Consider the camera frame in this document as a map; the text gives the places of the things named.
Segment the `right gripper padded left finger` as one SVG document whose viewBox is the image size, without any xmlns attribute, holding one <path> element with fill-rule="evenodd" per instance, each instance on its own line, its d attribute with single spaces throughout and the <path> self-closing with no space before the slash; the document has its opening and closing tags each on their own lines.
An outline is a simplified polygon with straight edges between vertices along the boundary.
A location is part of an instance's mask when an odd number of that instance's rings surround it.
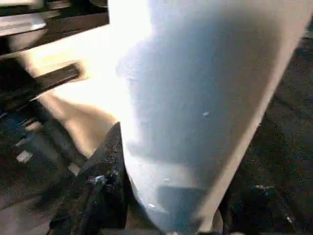
<svg viewBox="0 0 313 235">
<path fill-rule="evenodd" d="M 50 234 L 98 235 L 101 229 L 124 229 L 129 197 L 117 122 L 70 185 L 50 222 Z"/>
</svg>

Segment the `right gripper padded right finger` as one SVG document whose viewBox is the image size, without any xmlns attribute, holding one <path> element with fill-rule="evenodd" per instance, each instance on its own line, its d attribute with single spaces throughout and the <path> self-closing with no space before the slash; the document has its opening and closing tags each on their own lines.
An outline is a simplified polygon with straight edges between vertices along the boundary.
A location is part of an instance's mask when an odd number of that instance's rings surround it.
<svg viewBox="0 0 313 235">
<path fill-rule="evenodd" d="M 230 185 L 219 206 L 223 235 L 311 235 L 306 224 L 273 186 Z"/>
</svg>

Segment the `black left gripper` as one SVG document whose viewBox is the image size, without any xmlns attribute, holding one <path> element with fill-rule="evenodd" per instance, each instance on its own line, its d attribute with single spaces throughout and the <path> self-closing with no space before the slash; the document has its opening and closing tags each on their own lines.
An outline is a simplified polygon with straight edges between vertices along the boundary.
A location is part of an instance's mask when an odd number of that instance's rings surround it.
<svg viewBox="0 0 313 235">
<path fill-rule="evenodd" d="M 35 168 L 52 166 L 57 173 L 73 175 L 86 157 L 69 132 L 39 101 L 39 96 L 80 75 L 76 64 L 33 77 L 19 62 L 0 64 L 0 151 Z"/>
</svg>

